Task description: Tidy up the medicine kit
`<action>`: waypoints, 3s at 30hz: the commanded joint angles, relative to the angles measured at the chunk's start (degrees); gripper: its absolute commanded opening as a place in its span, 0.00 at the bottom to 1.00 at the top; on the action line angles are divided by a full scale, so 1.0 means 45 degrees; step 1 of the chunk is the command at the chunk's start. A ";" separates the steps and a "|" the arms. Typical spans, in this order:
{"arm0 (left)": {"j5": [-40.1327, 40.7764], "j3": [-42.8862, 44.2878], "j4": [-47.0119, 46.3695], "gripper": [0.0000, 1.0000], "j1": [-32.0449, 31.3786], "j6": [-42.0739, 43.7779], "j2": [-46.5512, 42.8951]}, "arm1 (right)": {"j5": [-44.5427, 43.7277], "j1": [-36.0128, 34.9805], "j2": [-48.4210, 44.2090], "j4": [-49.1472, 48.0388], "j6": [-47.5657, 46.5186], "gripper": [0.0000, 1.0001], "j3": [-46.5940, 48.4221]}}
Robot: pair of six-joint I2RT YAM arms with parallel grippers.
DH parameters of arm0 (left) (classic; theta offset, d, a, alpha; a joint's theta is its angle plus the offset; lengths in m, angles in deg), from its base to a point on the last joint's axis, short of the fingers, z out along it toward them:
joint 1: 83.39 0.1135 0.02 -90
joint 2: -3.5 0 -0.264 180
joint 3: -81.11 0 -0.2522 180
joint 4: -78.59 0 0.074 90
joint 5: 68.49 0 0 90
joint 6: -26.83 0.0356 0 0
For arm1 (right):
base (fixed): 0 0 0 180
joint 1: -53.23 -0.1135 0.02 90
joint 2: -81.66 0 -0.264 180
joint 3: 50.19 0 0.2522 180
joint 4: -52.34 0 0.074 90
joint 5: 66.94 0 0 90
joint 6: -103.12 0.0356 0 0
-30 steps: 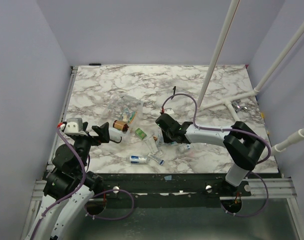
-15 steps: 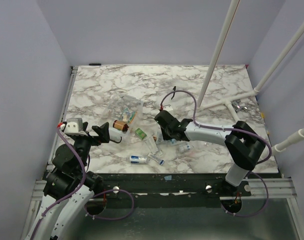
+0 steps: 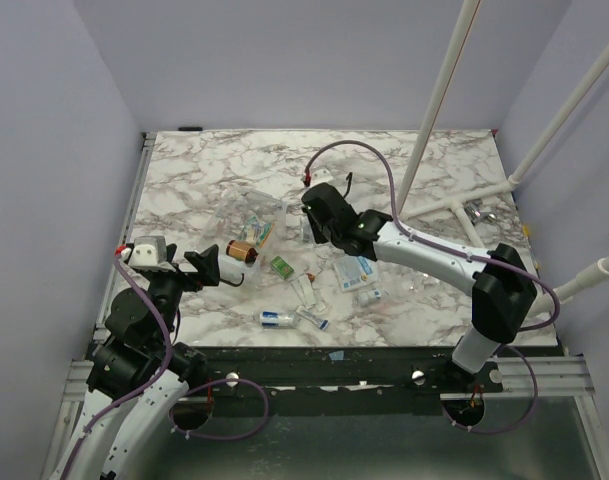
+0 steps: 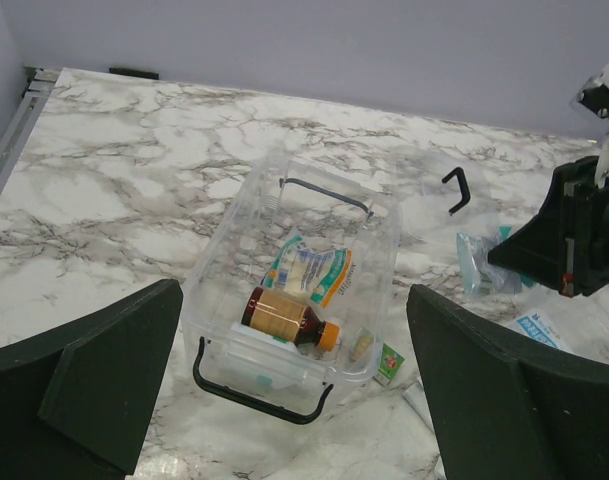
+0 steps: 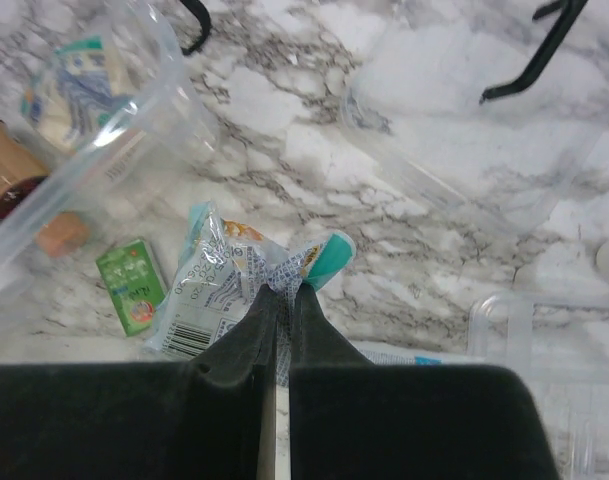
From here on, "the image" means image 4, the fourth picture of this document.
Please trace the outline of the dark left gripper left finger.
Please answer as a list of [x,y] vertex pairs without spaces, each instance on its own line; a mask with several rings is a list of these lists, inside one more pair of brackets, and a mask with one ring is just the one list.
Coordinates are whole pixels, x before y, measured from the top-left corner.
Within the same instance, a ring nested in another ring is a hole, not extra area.
[[0,479],[134,473],[182,307],[157,281],[0,348]]

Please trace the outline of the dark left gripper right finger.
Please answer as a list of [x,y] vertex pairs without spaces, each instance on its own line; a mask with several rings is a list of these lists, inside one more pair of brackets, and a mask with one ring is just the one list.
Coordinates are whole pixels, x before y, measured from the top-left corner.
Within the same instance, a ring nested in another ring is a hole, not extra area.
[[425,285],[406,312],[449,479],[609,479],[609,365],[490,322]]

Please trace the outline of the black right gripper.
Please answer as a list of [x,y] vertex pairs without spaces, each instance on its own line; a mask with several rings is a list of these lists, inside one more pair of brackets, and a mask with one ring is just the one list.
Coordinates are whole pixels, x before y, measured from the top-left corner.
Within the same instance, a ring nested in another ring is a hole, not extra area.
[[489,252],[489,263],[562,295],[592,295],[609,285],[609,180],[594,183],[597,163],[586,156],[556,168],[559,209],[535,215]]

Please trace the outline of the grey zip bag green header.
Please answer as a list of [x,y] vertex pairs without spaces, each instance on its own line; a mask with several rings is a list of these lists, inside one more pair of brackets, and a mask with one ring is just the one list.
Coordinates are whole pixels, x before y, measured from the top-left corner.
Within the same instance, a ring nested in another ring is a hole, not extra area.
[[459,232],[456,249],[463,279],[465,294],[480,298],[490,294],[521,293],[522,279],[519,274],[492,265],[488,260],[490,251],[508,238],[509,227],[498,227],[489,235],[476,236]]

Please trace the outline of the small green medicine carton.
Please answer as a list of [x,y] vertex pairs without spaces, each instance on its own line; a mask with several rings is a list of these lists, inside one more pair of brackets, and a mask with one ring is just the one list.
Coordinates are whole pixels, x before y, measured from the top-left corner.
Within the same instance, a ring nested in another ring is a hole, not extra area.
[[382,386],[389,385],[397,376],[398,371],[405,362],[405,358],[394,348],[384,343],[377,374],[374,379]]

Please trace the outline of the white plastic bottle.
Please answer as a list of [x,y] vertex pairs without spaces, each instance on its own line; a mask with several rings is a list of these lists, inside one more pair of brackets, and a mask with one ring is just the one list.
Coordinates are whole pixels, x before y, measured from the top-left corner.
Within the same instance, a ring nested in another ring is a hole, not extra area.
[[322,368],[292,342],[241,323],[233,324],[228,336],[225,365],[257,391],[316,390],[329,385]]

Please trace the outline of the amber bottle orange cap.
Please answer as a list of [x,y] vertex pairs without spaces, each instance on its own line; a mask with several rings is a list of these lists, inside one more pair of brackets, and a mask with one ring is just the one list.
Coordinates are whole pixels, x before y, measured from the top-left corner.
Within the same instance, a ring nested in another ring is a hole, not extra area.
[[321,320],[306,303],[263,287],[251,293],[241,323],[296,346],[311,344],[325,352],[335,348],[340,336],[338,325]]

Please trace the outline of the clear plastic medicine box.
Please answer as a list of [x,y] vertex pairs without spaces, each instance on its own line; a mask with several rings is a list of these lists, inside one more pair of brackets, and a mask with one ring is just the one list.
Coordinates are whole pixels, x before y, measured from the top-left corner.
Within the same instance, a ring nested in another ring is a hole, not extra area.
[[389,193],[293,160],[256,165],[183,286],[197,386],[305,425],[371,379],[400,230]]

